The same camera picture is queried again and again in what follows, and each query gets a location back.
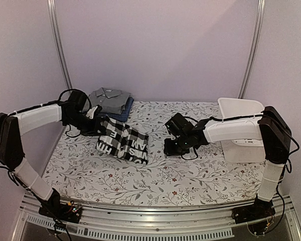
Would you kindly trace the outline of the grey polo shirt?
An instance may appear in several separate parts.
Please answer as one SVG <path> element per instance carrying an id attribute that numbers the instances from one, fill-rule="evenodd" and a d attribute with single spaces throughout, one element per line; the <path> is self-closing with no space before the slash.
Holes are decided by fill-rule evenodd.
<path id="1" fill-rule="evenodd" d="M 102 107 L 103 112 L 121 114 L 125 110 L 126 102 L 131 97 L 131 93 L 119 89 L 101 87 L 91 92 L 88 97 L 92 107 L 99 105 Z"/>

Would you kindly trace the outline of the blue checkered shirt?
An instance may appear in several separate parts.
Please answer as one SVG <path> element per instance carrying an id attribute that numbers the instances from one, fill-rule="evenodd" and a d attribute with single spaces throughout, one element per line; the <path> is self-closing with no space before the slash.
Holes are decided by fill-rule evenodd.
<path id="1" fill-rule="evenodd" d="M 129 97 L 126 104 L 125 104 L 124 110 L 122 110 L 121 113 L 119 113 L 119 114 L 110 113 L 110 112 L 100 112 L 97 116 L 100 117 L 100 118 L 105 118 L 106 116 L 108 116 L 108 117 L 113 118 L 117 121 L 126 122 L 128 120 L 129 113 L 131 111 L 133 102 L 134 102 L 134 98 Z"/>

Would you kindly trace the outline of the black white checkered shirt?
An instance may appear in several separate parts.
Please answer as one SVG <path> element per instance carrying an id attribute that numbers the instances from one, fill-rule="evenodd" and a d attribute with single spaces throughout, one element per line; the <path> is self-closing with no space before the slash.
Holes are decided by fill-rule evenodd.
<path id="1" fill-rule="evenodd" d="M 118 159 L 148 164 L 148 134 L 109 117 L 105 117 L 102 126 L 105 134 L 97 140 L 98 151 Z"/>

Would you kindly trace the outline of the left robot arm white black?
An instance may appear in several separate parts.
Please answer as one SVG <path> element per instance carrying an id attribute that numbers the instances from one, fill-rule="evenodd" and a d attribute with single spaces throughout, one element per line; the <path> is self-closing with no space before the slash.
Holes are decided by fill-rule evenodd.
<path id="1" fill-rule="evenodd" d="M 97 120 L 82 112 L 81 105 L 70 101 L 37 105 L 10 114 L 0 113 L 0 168 L 8 171 L 12 181 L 32 192 L 54 218 L 60 218 L 65 212 L 60 194 L 40 177 L 26 159 L 21 137 L 57 122 L 93 135 L 97 135 L 101 128 Z"/>

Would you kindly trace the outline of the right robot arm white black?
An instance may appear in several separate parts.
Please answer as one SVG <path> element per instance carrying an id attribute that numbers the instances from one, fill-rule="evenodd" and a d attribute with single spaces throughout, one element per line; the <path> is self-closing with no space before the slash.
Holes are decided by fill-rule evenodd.
<path id="1" fill-rule="evenodd" d="M 165 126 L 175 139 L 165 139 L 164 154 L 167 156 L 183 156 L 190 149 L 214 142 L 251 139 L 262 141 L 265 152 L 265 169 L 259 191 L 254 203 L 242 211 L 248 212 L 254 219 L 260 219 L 267 212 L 272 213 L 272 198 L 280 178 L 283 176 L 287 161 L 293 151 L 300 149 L 298 142 L 292 137 L 291 130 L 272 106 L 262 112 L 251 115 L 215 118 L 213 116 L 192 124 L 191 118 L 175 114 Z"/>

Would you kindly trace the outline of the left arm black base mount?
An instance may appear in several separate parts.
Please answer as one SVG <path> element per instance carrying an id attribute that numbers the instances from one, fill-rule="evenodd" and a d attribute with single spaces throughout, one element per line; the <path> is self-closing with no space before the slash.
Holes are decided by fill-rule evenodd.
<path id="1" fill-rule="evenodd" d="M 82 205 L 74 201 L 61 203 L 60 201 L 43 201 L 39 214 L 61 221 L 79 223 L 82 215 Z"/>

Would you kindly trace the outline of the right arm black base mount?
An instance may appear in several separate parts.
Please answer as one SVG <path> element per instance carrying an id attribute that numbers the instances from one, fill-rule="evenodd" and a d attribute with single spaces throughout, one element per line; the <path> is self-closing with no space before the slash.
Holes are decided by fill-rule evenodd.
<path id="1" fill-rule="evenodd" d="M 232 209 L 231 217 L 236 224 L 250 222 L 275 215 L 275 209 L 272 201 L 262 201 L 255 199 L 251 205 L 236 207 Z"/>

